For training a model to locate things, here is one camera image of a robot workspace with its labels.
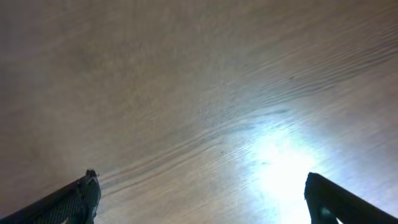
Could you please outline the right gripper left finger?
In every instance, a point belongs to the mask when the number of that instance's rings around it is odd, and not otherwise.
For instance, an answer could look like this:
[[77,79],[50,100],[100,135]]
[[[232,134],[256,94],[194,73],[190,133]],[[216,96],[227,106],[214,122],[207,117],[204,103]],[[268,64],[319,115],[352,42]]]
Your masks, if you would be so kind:
[[96,172],[1,219],[1,224],[93,224],[101,198]]

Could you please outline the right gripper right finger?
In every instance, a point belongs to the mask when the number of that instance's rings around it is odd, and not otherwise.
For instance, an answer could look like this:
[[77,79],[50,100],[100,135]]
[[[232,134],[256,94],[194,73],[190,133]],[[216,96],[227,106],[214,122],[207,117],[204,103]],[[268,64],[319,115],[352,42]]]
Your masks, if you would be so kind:
[[304,196],[311,224],[397,223],[396,217],[317,173],[308,174]]

